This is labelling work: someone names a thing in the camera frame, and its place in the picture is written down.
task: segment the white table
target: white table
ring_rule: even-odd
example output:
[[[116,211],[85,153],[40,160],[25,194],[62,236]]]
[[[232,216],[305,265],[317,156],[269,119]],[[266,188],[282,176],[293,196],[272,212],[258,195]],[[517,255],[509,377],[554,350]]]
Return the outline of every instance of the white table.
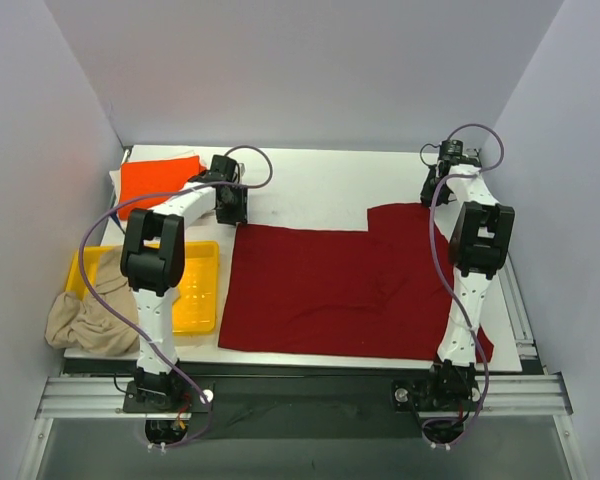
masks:
[[[213,154],[226,148],[191,146],[146,146],[133,148],[129,161],[200,155],[207,165]],[[249,222],[279,227],[315,230],[367,230],[367,209],[388,203],[419,202],[427,175],[417,153],[350,152],[326,150],[266,149],[274,165],[271,183],[249,192]],[[243,182],[259,183],[267,165],[255,152],[243,150],[232,155],[246,165]],[[432,162],[433,155],[425,156]],[[449,238],[460,207],[457,203],[436,210],[436,224]],[[212,334],[176,337],[177,351],[184,362],[330,366],[360,368],[428,369],[431,362],[386,358],[296,355],[240,352],[218,348],[218,334],[227,296],[235,228],[217,225],[215,217],[200,219],[186,231],[187,241],[214,240],[220,246],[218,322]],[[120,245],[123,234],[109,220],[102,245]],[[490,370],[522,370],[511,329],[504,294],[498,277],[488,292],[481,318],[482,326],[495,348]],[[67,358],[102,358],[79,349],[67,349]],[[116,357],[135,359],[137,354]]]

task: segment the yellow tray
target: yellow tray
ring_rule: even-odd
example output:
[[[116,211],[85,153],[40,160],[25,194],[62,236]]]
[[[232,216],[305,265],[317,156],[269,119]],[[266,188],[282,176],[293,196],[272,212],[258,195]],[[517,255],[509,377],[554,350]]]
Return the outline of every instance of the yellow tray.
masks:
[[[95,283],[100,256],[114,247],[87,247],[84,265],[91,283]],[[218,244],[187,242],[184,246],[185,267],[178,284],[180,297],[173,303],[173,333],[198,335],[211,333],[216,326],[218,296]],[[78,269],[78,252],[73,256],[67,292],[75,292],[81,300],[87,293]]]

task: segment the wall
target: wall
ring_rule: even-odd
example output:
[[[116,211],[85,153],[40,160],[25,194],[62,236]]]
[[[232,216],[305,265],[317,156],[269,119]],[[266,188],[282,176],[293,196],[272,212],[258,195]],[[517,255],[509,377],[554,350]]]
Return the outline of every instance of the wall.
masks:
[[[492,125],[561,3],[47,0],[126,144],[363,150]]]
[[[46,316],[121,155],[44,3],[0,1],[0,480],[16,477],[58,366]]]
[[[489,181],[517,210],[525,305],[600,478],[600,0],[565,1],[496,130],[508,153]]]

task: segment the yellow plastic bin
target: yellow plastic bin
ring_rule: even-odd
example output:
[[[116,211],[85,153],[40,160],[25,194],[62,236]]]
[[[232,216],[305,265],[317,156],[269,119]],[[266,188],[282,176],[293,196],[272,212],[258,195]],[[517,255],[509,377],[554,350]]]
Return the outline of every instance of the yellow plastic bin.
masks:
[[[114,247],[87,247],[84,265],[93,284],[96,281],[100,256]],[[211,333],[216,326],[218,297],[218,244],[187,242],[184,246],[184,275],[178,284],[180,297],[173,304],[173,333],[200,335]],[[78,269],[78,252],[73,256],[65,291],[73,291],[81,300],[87,293]]]

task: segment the gray floor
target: gray floor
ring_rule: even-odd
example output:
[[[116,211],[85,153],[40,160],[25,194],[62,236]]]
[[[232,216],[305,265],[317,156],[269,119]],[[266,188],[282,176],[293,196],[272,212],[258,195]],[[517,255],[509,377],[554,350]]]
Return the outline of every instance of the gray floor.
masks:
[[[207,440],[148,453],[137,420],[56,420],[46,479],[568,479],[551,418],[483,418],[454,451],[421,439]]]

